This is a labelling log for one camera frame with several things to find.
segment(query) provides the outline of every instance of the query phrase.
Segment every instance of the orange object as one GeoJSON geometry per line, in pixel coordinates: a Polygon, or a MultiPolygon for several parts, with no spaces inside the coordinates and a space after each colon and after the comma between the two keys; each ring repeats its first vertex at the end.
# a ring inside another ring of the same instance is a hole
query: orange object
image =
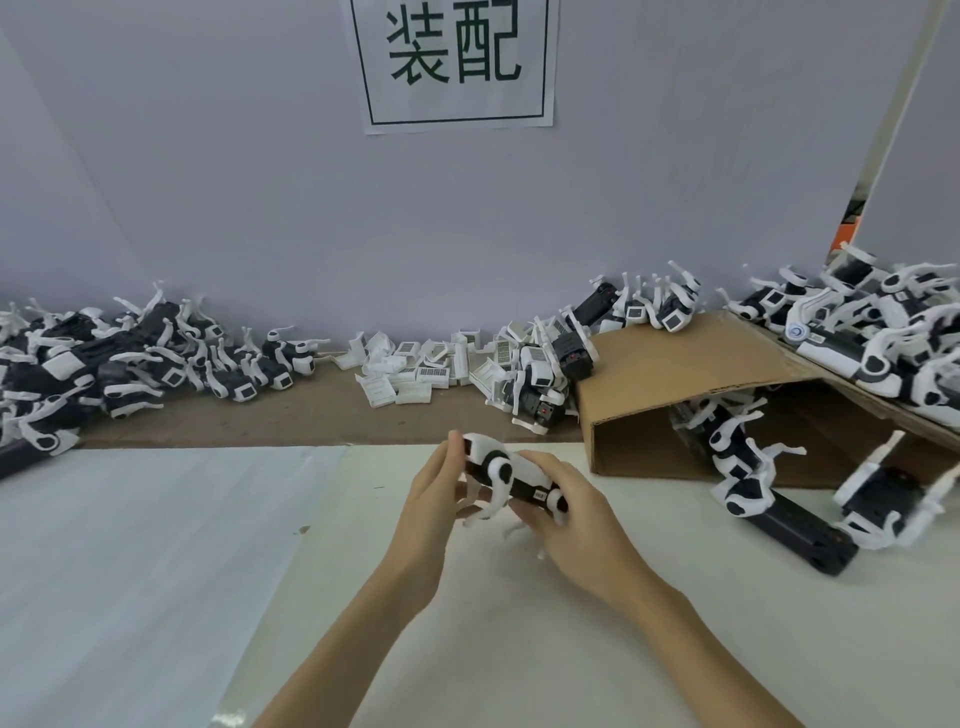
{"type": "Polygon", "coordinates": [[[853,233],[859,224],[860,218],[856,218],[855,223],[841,223],[840,227],[837,228],[837,234],[833,238],[833,245],[830,246],[830,249],[832,251],[840,250],[840,243],[849,243],[853,240],[853,233]]]}

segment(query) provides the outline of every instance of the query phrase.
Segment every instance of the white table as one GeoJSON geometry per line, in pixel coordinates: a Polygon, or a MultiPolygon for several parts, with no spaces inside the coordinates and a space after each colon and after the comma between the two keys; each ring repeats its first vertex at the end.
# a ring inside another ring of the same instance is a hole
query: white table
{"type": "Polygon", "coordinates": [[[204,725],[343,451],[79,450],[4,479],[0,725],[204,725]]]}
{"type": "MultiPolygon", "coordinates": [[[[215,725],[249,725],[348,604],[431,449],[348,450],[215,725]]],[[[587,470],[580,445],[537,449],[587,470]]],[[[592,481],[649,563],[807,728],[958,724],[956,498],[911,550],[861,552],[830,578],[727,515],[703,484],[592,481]]],[[[835,517],[827,493],[788,495],[835,517]]],[[[388,656],[355,728],[694,726],[629,625],[539,561],[532,534],[502,537],[514,520],[455,528],[437,598],[388,656]]]]}

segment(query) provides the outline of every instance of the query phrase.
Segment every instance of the hand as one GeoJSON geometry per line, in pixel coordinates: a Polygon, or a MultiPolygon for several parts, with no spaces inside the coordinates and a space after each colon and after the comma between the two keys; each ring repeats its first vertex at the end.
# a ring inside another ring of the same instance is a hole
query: hand
{"type": "Polygon", "coordinates": [[[628,584],[638,571],[649,568],[606,497],[580,471],[550,453],[525,450],[520,455],[560,486],[569,512],[566,524],[557,525],[544,510],[523,500],[512,499],[511,509],[540,537],[544,550],[570,581],[622,611],[628,584]]]}
{"type": "Polygon", "coordinates": [[[458,517],[457,500],[465,490],[458,480],[466,462],[464,436],[452,431],[414,477],[394,538],[374,575],[399,588],[399,606],[408,619],[437,593],[446,542],[458,517]]]}

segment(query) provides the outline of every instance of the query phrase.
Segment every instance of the pile of robot parts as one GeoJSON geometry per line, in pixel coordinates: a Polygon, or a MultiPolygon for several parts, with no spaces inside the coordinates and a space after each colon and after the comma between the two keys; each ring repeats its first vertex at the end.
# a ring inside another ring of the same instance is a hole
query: pile of robot parts
{"type": "Polygon", "coordinates": [[[479,331],[460,330],[446,342],[399,344],[383,332],[370,340],[359,332],[333,361],[341,369],[362,368],[356,379],[371,407],[426,403],[434,389],[472,383],[515,425],[545,435],[565,415],[577,414],[572,383],[590,376],[599,360],[593,333],[641,324],[675,333],[690,323],[700,282],[672,260],[670,266],[682,282],[654,276],[649,298],[641,276],[633,293],[626,273],[621,288],[599,277],[577,307],[545,321],[512,321],[486,345],[479,331]]]}
{"type": "Polygon", "coordinates": [[[897,430],[840,485],[833,500],[840,518],[828,523],[773,490],[776,458],[805,455],[782,443],[767,448],[748,437],[745,424],[763,417],[767,402],[753,390],[702,397],[671,408],[673,426],[694,451],[706,455],[723,480],[711,490],[729,513],[752,523],[800,555],[817,571],[835,576],[860,548],[912,545],[944,512],[942,501],[960,476],[960,464],[923,487],[913,474],[883,465],[903,437],[897,430]]]}
{"type": "Polygon", "coordinates": [[[789,268],[782,281],[726,308],[768,328],[800,356],[858,387],[960,432],[960,290],[955,264],[880,267],[844,244],[813,282],[789,268]]]}
{"type": "Polygon", "coordinates": [[[51,313],[36,301],[28,320],[0,311],[0,478],[74,447],[102,412],[124,419],[158,409],[167,390],[189,384],[220,399],[249,401],[260,389],[287,389],[309,376],[325,340],[287,341],[274,329],[262,346],[244,328],[235,346],[196,303],[156,294],[113,323],[98,308],[51,313]]]}

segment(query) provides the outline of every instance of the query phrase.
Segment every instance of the sign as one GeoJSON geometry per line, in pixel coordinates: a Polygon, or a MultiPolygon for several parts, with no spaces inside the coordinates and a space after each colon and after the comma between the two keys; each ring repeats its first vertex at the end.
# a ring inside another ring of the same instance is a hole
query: sign
{"type": "Polygon", "coordinates": [[[560,0],[341,0],[366,132],[553,126],[560,0]]]}

